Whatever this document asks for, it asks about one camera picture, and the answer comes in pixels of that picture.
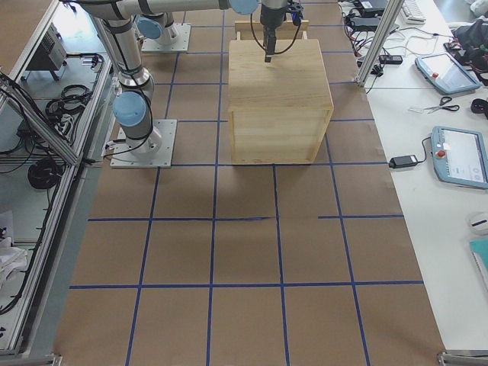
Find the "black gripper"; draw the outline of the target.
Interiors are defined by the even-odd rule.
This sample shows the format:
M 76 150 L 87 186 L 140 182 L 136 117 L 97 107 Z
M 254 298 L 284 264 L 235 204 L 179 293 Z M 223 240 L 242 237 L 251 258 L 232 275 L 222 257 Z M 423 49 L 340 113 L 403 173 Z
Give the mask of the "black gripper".
M 266 63 L 271 62 L 271 58 L 275 54 L 275 31 L 283 24 L 285 15 L 286 7 L 269 8 L 266 5 L 261 7 L 260 23 L 263 27 Z
M 299 2 L 287 0 L 286 13 L 291 16 L 292 21 L 302 21 L 302 19 L 303 19 L 303 6 Z

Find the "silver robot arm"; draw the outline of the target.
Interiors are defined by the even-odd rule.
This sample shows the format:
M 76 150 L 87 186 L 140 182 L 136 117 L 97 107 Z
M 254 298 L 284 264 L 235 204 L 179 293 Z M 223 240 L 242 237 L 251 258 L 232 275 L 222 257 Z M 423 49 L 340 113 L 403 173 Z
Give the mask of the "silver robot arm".
M 289 1 L 80 1 L 82 8 L 103 26 L 113 64 L 117 65 L 118 81 L 123 89 L 114 101 L 113 112 L 122 127 L 129 153 L 150 155 L 160 149 L 161 133 L 156 130 L 151 111 L 153 78 L 143 66 L 140 48 L 133 28 L 139 15 L 151 26 L 172 26 L 175 11 L 227 10 L 251 15 L 261 9 L 260 22 L 264 32 L 265 61 L 275 55 L 276 30 L 289 12 Z
M 221 10 L 233 9 L 237 14 L 249 15 L 252 22 L 252 13 L 261 5 L 260 24 L 263 29 L 263 49 L 269 54 L 275 54 L 276 30 L 286 21 L 287 14 L 298 34 L 303 18 L 303 7 L 294 1 L 218 1 Z M 148 2 L 142 1 L 143 13 L 136 21 L 137 27 L 146 38 L 166 40 L 173 43 L 178 38 L 178 32 L 173 26 L 174 18 L 171 11 L 153 11 Z

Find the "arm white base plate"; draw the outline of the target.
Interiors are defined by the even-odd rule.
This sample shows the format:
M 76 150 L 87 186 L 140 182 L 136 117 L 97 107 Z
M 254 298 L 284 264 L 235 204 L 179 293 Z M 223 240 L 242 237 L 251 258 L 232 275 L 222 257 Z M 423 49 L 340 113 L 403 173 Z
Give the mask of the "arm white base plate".
M 147 140 L 137 142 L 126 140 L 120 127 L 117 138 L 124 142 L 114 147 L 110 166 L 113 169 L 170 168 L 174 151 L 177 120 L 158 119 L 153 121 L 153 131 Z
M 140 33 L 143 35 L 143 53 L 186 53 L 191 25 L 176 23 L 161 27 L 159 24 L 147 24 L 140 28 Z

